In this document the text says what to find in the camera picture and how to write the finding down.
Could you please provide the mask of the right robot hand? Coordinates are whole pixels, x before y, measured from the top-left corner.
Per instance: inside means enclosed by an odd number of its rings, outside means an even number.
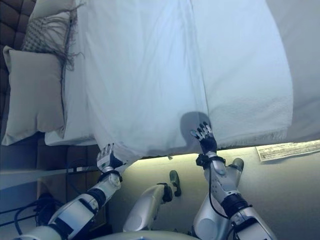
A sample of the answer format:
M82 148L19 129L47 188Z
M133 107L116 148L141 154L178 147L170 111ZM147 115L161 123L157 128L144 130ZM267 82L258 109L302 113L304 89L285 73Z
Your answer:
M199 142L204 155L209 158L217 156L217 142L207 122L201 123L196 130L190 130L190 134Z

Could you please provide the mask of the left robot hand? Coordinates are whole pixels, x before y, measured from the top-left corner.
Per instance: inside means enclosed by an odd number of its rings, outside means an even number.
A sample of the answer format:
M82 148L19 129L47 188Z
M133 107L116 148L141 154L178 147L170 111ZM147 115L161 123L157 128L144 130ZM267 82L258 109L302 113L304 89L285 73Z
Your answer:
M124 165L124 163L119 160L114 155L114 143L107 144L97 155L96 165L97 168L102 172L106 173L111 170L115 170Z

